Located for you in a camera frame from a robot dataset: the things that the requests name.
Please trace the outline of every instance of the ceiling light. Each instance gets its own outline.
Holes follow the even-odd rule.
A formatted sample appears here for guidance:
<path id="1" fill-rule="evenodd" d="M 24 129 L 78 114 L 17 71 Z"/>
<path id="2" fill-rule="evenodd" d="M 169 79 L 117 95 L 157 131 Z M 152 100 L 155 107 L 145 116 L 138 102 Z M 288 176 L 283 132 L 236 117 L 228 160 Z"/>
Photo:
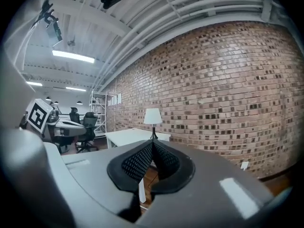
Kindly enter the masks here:
<path id="1" fill-rule="evenodd" d="M 27 81 L 27 83 L 31 86 L 42 86 L 42 83 L 35 83 L 35 82 L 29 82 L 29 81 Z"/>
<path id="2" fill-rule="evenodd" d="M 67 57 L 67 58 L 72 58 L 72 59 L 77 59 L 80 61 L 85 61 L 88 63 L 94 63 L 95 59 L 92 57 L 85 57 L 79 54 L 74 54 L 74 53 L 69 53 L 69 52 L 64 52 L 64 51 L 53 51 L 54 56 L 58 57 Z"/>
<path id="3" fill-rule="evenodd" d="M 77 88 L 71 88 L 71 87 L 66 87 L 66 89 L 72 89 L 72 90 L 78 90 L 78 91 L 86 91 L 85 89 L 77 89 Z"/>

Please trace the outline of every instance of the desk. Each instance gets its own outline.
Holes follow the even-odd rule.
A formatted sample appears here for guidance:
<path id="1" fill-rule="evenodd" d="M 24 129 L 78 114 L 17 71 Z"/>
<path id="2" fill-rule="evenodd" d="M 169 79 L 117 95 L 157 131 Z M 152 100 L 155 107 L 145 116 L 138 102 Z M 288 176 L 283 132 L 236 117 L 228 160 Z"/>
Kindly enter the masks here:
<path id="1" fill-rule="evenodd" d="M 112 143 L 117 147 L 127 144 L 135 143 L 141 140 L 149 140 L 152 132 L 137 128 L 121 130 L 117 132 L 105 133 L 108 144 L 108 149 L 111 149 Z M 156 133 L 159 140 L 170 141 L 170 134 Z M 139 199 L 142 203 L 146 201 L 146 195 L 144 193 L 143 179 L 139 183 Z"/>

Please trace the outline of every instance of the metal shelf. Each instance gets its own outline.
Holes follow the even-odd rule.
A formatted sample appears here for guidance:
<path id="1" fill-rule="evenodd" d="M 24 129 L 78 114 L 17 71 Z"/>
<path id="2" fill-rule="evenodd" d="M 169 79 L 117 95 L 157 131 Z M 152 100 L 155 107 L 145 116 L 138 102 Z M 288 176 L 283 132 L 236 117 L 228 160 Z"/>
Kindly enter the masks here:
<path id="1" fill-rule="evenodd" d="M 90 106 L 92 106 L 92 105 L 102 105 L 102 106 L 105 106 L 105 104 L 99 104 L 99 103 L 90 103 L 89 105 Z"/>
<path id="2" fill-rule="evenodd" d="M 89 111 L 93 112 L 94 116 L 97 116 L 96 128 L 94 130 L 96 136 L 104 136 L 104 133 L 106 133 L 106 103 L 106 93 L 91 92 Z"/>

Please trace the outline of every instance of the wooden floor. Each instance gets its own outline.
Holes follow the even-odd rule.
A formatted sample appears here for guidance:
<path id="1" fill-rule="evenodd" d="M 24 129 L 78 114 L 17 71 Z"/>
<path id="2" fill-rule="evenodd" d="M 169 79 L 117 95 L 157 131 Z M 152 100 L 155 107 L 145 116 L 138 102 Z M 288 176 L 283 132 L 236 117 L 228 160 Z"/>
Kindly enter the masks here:
<path id="1" fill-rule="evenodd" d="M 149 206 L 152 203 L 150 191 L 151 191 L 151 186 L 153 186 L 155 183 L 158 182 L 158 176 L 157 176 L 157 171 L 155 169 L 149 168 L 146 172 L 145 177 L 143 178 L 143 183 L 144 183 L 144 191 L 146 194 L 146 202 L 141 203 L 141 206 L 145 208 L 149 208 Z M 268 189 L 271 191 L 271 193 L 276 196 L 286 188 L 291 186 L 290 182 L 290 174 L 284 174 L 280 177 L 277 177 L 275 179 L 272 179 L 270 181 L 265 181 L 263 182 L 265 186 L 268 187 Z M 145 209 L 141 208 L 142 214 L 146 211 Z"/>
<path id="2" fill-rule="evenodd" d="M 98 150 L 105 150 L 108 148 L 107 142 L 106 142 L 106 138 L 98 138 L 98 139 L 94 139 L 93 142 L 93 146 L 96 146 L 98 148 Z M 75 148 L 75 144 L 71 144 L 68 146 L 69 151 L 62 154 L 62 155 L 67 155 L 67 154 L 76 154 L 77 153 L 77 149 Z"/>

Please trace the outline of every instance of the black office chair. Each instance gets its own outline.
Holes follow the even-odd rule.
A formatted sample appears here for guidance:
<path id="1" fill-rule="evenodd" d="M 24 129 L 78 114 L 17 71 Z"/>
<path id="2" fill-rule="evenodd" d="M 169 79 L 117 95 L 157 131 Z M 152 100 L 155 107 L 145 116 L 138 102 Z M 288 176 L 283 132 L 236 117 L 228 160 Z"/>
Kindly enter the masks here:
<path id="1" fill-rule="evenodd" d="M 79 136 L 78 142 L 81 142 L 80 146 L 77 146 L 77 153 L 80 153 L 83 150 L 91 151 L 90 149 L 98 148 L 96 146 L 93 146 L 89 141 L 94 140 L 95 138 L 95 124 L 97 122 L 97 116 L 94 116 L 93 112 L 87 112 L 84 117 L 84 123 L 83 126 L 85 126 L 86 133 L 84 135 Z"/>
<path id="2" fill-rule="evenodd" d="M 71 121 L 74 123 L 80 124 L 79 114 L 77 113 L 78 109 L 76 107 L 71 107 L 71 109 L 72 110 L 69 114 Z"/>

